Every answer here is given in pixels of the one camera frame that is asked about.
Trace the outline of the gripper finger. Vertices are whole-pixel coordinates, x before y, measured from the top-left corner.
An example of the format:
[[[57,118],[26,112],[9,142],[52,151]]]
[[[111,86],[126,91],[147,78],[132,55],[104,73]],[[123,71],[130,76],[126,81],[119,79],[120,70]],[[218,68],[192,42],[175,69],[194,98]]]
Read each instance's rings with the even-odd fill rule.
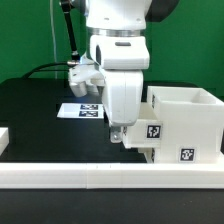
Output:
[[[110,141],[112,143],[120,143],[123,139],[123,128],[118,126],[111,126],[109,129]]]

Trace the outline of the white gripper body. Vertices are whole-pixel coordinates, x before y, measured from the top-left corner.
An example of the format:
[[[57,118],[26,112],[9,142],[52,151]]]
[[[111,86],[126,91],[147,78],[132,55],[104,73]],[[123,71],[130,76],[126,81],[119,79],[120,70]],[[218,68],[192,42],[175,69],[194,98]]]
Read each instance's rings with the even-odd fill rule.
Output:
[[[133,126],[139,116],[143,89],[141,70],[102,70],[102,103],[111,126]]]

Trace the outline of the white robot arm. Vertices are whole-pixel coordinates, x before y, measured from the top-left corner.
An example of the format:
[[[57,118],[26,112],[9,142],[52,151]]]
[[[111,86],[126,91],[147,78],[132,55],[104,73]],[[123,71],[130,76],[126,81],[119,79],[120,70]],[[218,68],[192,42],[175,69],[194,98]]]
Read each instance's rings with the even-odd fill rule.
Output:
[[[68,81],[75,96],[89,85],[101,95],[110,127],[110,140],[122,140],[122,131],[136,123],[143,89],[143,71],[150,54],[144,30],[148,22],[165,20],[180,0],[60,0],[71,49]],[[70,12],[86,17],[89,41],[78,53]]]

